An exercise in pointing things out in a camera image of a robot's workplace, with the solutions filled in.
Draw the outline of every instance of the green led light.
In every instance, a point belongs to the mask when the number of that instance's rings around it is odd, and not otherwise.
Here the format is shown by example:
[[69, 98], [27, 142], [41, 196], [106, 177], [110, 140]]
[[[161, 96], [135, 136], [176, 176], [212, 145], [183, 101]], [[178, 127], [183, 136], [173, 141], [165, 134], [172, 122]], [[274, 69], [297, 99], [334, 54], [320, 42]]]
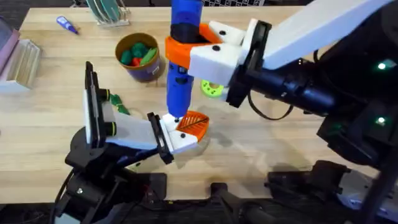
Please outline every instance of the green led light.
[[384, 125], [386, 124], [386, 119], [383, 118], [383, 117], [379, 117], [379, 118], [376, 120], [376, 124], [381, 125], [381, 126], [384, 126]]
[[378, 67], [380, 70], [384, 70], [384, 69], [386, 69], [386, 64], [385, 64], [385, 63], [380, 63], [377, 67]]
[[378, 121], [379, 123], [384, 123], [384, 122], [386, 122], [386, 119], [380, 117], [380, 118], [377, 119], [377, 121]]

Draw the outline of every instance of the blue pen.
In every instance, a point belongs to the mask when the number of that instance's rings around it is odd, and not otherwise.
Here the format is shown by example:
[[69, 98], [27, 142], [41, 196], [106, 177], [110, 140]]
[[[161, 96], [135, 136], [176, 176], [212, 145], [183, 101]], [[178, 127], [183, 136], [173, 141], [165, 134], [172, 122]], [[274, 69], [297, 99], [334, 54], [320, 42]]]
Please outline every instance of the blue pen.
[[60, 24], [64, 29], [69, 30], [70, 32], [73, 32], [75, 34], [79, 34], [77, 30], [72, 26], [72, 24], [67, 20], [67, 18], [63, 16], [59, 16], [57, 18], [58, 24]]

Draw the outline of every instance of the wooden table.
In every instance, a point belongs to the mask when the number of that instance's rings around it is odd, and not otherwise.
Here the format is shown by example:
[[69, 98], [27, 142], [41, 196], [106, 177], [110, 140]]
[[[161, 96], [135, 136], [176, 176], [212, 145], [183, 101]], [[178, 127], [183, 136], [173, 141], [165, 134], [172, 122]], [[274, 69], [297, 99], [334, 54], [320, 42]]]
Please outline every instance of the wooden table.
[[[203, 22], [216, 20], [246, 29], [250, 18], [278, 24], [299, 7], [206, 7]], [[138, 83], [118, 64], [118, 40], [134, 32], [153, 35], [164, 55], [164, 38], [170, 32], [170, 8], [131, 8], [131, 25], [101, 29], [87, 8], [31, 9], [21, 27], [44, 53], [28, 93], [0, 96], [0, 203], [53, 201], [71, 169], [64, 163], [70, 140], [83, 125], [82, 89], [85, 62], [91, 61], [102, 88], [119, 94], [134, 116], [167, 112], [166, 71], [156, 82]], [[63, 30], [56, 17], [63, 15], [80, 35]], [[280, 116], [287, 105], [253, 96], [270, 116]], [[199, 80], [192, 93], [192, 110], [207, 114], [207, 138], [192, 152], [165, 166], [158, 156], [148, 159], [139, 172], [168, 174], [168, 199], [205, 198], [212, 182], [226, 182], [239, 197], [266, 197], [263, 187], [272, 170], [310, 169], [319, 159], [349, 164], [317, 132], [322, 119], [293, 113], [282, 121], [260, 118], [245, 101], [240, 109], [202, 95]], [[368, 174], [374, 170], [349, 164]]]

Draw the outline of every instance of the orange 3d printed part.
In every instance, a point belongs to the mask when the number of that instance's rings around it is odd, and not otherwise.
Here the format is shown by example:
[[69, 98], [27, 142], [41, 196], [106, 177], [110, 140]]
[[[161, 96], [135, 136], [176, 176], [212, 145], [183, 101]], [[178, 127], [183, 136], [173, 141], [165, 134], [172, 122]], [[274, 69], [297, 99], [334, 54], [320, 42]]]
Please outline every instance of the orange 3d printed part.
[[178, 124], [177, 130], [196, 136], [200, 142], [208, 127], [209, 117], [196, 111], [188, 111]]

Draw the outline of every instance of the yellow-green disc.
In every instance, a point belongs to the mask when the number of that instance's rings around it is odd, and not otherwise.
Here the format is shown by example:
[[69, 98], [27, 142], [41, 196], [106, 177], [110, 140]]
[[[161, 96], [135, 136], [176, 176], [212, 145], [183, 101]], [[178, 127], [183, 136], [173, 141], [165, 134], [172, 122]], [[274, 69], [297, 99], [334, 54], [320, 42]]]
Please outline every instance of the yellow-green disc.
[[212, 84], [211, 82], [207, 80], [202, 80], [200, 83], [200, 87], [202, 92], [211, 98], [217, 98], [220, 97], [222, 94], [222, 91], [224, 89], [224, 86], [222, 85], [215, 85]]

